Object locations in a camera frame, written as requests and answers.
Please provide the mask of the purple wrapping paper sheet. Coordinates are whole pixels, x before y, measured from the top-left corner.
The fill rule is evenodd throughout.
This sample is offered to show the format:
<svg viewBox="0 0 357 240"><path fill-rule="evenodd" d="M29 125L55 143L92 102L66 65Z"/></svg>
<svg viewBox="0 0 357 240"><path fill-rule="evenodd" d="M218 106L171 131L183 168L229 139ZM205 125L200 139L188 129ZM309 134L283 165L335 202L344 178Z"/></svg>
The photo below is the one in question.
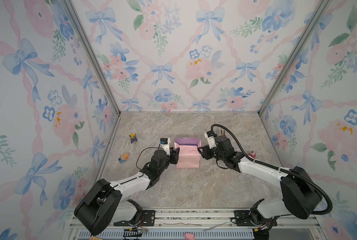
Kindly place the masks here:
<svg viewBox="0 0 357 240"><path fill-rule="evenodd" d="M174 148L180 149L176 167L178 169L199 168L202 156L198 151L198 147L201 146L201 140L197 138L176 138L174 140Z"/></svg>

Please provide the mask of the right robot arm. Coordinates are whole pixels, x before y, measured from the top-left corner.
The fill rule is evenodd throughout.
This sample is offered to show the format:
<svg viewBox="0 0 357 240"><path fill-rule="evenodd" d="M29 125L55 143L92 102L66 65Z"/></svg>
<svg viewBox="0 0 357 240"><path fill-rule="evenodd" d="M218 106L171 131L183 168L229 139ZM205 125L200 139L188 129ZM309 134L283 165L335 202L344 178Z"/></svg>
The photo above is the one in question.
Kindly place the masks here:
<svg viewBox="0 0 357 240"><path fill-rule="evenodd" d="M207 132L205 137L208 144L198 148L204 159L222 161L226 169L257 177L272 184L282 193L277 199L258 200L250 208L247 217L236 217L235 223L249 221L254 226L263 226L276 217L290 215L307 219L323 199L321 191L313 185L302 168L281 168L251 159L250 156L235 151L226 136L214 137L211 132Z"/></svg>

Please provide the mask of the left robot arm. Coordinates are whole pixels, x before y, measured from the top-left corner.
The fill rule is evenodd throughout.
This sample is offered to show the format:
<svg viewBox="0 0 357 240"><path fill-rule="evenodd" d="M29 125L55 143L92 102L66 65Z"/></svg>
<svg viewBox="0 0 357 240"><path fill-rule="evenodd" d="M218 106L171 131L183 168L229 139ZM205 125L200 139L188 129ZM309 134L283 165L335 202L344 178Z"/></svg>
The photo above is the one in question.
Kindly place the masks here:
<svg viewBox="0 0 357 240"><path fill-rule="evenodd" d="M74 216L92 236L111 224L138 226L142 207L129 196L153 187L170 164L177 164L179 152L179 148L169 148L169 152L157 149L150 162L132 177L117 182L98 180L74 209Z"/></svg>

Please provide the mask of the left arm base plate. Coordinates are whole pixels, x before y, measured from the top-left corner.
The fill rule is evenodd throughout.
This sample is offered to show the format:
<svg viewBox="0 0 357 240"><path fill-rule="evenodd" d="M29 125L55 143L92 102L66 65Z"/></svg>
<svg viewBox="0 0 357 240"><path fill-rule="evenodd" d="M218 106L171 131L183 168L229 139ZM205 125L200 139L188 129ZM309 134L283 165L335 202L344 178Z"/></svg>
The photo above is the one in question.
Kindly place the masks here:
<svg viewBox="0 0 357 240"><path fill-rule="evenodd" d="M155 210L142 210L130 221L113 223L115 227L153 227L155 222Z"/></svg>

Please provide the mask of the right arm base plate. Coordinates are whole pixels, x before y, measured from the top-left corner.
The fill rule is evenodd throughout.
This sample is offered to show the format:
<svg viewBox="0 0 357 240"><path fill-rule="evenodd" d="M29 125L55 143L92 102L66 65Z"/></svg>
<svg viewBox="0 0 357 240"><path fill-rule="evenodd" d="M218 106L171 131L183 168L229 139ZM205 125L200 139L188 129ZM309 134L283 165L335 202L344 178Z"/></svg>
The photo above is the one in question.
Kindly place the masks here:
<svg viewBox="0 0 357 240"><path fill-rule="evenodd" d="M234 217L231 218L231 223L239 227L270 227L277 226L278 223L274 218L265 219L259 213L250 210L235 210Z"/></svg>

